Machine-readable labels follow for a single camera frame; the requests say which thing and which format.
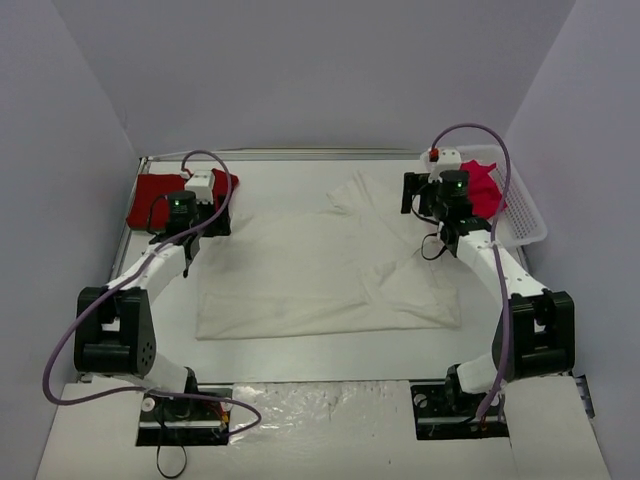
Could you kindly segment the white t shirt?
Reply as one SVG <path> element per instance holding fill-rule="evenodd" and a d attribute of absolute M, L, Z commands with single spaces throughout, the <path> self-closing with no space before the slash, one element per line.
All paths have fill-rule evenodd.
<path fill-rule="evenodd" d="M 325 209 L 235 214 L 231 234 L 203 252 L 199 340 L 384 330 L 454 329 L 458 291 L 431 227 L 398 196 L 357 172 Z"/>

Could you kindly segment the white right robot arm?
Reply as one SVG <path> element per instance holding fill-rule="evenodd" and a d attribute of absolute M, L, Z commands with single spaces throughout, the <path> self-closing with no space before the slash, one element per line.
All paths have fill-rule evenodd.
<path fill-rule="evenodd" d="M 530 276 L 497 240 L 490 222 L 473 214 L 469 173 L 448 170 L 435 181 L 427 173 L 403 178 L 401 212 L 415 199 L 418 213 L 438 224 L 436 237 L 478 277 L 499 306 L 491 350 L 449 369 L 443 398 L 465 413 L 480 394 L 531 377 L 565 373 L 575 365 L 575 304 L 565 291 L 552 291 Z"/>

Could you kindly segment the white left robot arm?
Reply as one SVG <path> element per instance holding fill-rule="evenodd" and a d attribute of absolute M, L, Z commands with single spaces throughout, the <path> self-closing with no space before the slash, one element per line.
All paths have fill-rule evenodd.
<path fill-rule="evenodd" d="M 166 395 L 168 410 L 189 418 L 201 406 L 195 373 L 159 352 L 151 306 L 173 279 L 189 275 L 209 227 L 218 236 L 231 233 L 231 195 L 211 204 L 198 201 L 190 190 L 163 198 L 168 219 L 138 261 L 107 285 L 79 294 L 74 366 L 81 373 L 123 379 L 136 389 Z"/>

